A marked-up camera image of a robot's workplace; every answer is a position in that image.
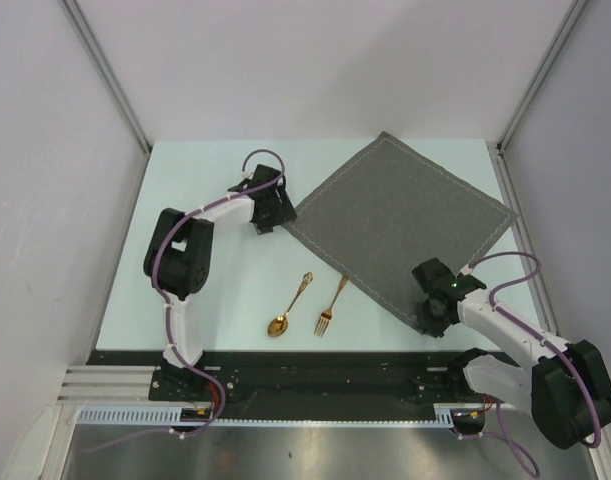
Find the grey cloth napkin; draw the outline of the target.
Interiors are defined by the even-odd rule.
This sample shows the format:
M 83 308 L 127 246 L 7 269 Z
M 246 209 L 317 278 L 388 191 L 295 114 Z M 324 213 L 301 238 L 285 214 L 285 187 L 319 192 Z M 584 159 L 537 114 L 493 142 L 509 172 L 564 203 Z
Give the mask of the grey cloth napkin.
M 513 210 L 383 132 L 313 190 L 287 231 L 410 328 L 432 258 L 457 272 L 483 257 Z

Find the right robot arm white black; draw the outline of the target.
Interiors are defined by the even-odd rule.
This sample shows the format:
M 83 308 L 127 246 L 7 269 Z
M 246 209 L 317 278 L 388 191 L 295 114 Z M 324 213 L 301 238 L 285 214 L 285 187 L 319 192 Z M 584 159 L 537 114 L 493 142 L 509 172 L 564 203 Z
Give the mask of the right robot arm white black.
M 455 274 L 437 258 L 412 271 L 424 295 L 417 310 L 422 333 L 438 338 L 463 325 L 508 357 L 501 360 L 479 348 L 458 355 L 447 367 L 448 393 L 458 401 L 481 393 L 508 403 L 529 415 L 560 449 L 578 443 L 596 447 L 603 427 L 611 424 L 611 379 L 599 349 L 526 323 L 471 271 L 466 266 Z

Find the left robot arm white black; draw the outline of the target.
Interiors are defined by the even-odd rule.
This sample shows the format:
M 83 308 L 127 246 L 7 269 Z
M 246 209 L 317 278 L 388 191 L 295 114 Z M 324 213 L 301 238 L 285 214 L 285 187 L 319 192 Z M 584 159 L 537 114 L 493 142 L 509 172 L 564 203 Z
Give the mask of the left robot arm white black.
M 251 224 L 263 235 L 296 218 L 285 172 L 263 164 L 206 206 L 188 213 L 166 208 L 159 214 L 143 270 L 163 300 L 167 337 L 163 358 L 177 368 L 170 385 L 182 398 L 195 399 L 206 387 L 205 374 L 193 367 L 204 347 L 190 338 L 186 310 L 190 298 L 207 282 L 216 233 Z

